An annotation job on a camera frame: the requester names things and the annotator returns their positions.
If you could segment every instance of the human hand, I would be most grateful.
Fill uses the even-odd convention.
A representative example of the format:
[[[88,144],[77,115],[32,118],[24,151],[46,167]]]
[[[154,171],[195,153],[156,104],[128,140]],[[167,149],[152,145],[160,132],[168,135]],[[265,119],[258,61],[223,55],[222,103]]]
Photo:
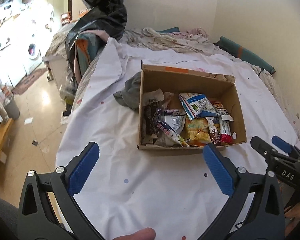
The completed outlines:
[[[113,240],[154,240],[155,231],[152,228],[144,228],[132,235],[119,236]]]
[[[291,222],[286,226],[285,229],[285,236],[287,236],[300,221],[300,203],[296,204],[293,208],[287,211],[284,216],[291,219]]]

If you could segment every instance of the screw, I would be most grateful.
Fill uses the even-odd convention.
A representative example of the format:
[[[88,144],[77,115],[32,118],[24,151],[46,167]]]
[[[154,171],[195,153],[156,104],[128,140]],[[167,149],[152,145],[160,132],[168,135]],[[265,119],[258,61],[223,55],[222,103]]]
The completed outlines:
[[[239,173],[246,173],[247,170],[246,170],[244,167],[239,167],[239,168],[238,168],[238,172],[239,172]]]
[[[29,177],[32,177],[33,175],[34,175],[34,171],[29,171],[29,172],[28,172],[28,176],[29,176]]]
[[[269,177],[274,177],[274,172],[273,171],[268,171],[268,175],[269,175]]]
[[[64,170],[65,170],[65,168],[62,167],[62,166],[56,168],[56,172],[57,172],[57,173],[63,173]]]

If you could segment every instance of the yellow snack bag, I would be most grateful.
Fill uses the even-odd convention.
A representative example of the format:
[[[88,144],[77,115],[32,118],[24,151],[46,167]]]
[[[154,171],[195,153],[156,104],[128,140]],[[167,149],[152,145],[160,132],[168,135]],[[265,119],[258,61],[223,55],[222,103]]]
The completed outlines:
[[[209,126],[206,118],[193,119],[190,121],[187,117],[185,127],[189,137],[186,141],[188,145],[200,147],[211,143]]]

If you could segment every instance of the white bed sheet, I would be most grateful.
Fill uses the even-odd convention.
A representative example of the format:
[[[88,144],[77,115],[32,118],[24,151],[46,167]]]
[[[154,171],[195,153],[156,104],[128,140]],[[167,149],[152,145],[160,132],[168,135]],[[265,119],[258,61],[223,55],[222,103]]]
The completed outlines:
[[[228,197],[222,195],[202,155],[162,157],[137,149],[138,114],[120,106],[112,94],[141,70],[141,60],[236,77],[248,143],[223,151],[236,166],[265,173],[264,158],[250,147],[255,135],[269,143],[278,135],[293,145],[298,138],[269,90],[245,62],[224,55],[131,48],[110,38],[80,107],[69,117],[56,167],[66,166],[90,141],[98,143],[100,158],[74,198],[105,239],[145,227],[152,227],[158,240],[197,239]]]

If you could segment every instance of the black garbage bag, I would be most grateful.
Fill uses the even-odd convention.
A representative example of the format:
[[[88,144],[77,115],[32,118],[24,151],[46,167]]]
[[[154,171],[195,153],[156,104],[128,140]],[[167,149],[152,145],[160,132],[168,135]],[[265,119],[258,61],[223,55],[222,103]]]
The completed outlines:
[[[74,73],[74,42],[78,34],[86,30],[104,30],[110,37],[122,38],[127,23],[127,10],[123,0],[82,0],[88,8],[92,8],[82,16],[66,37],[66,53]]]

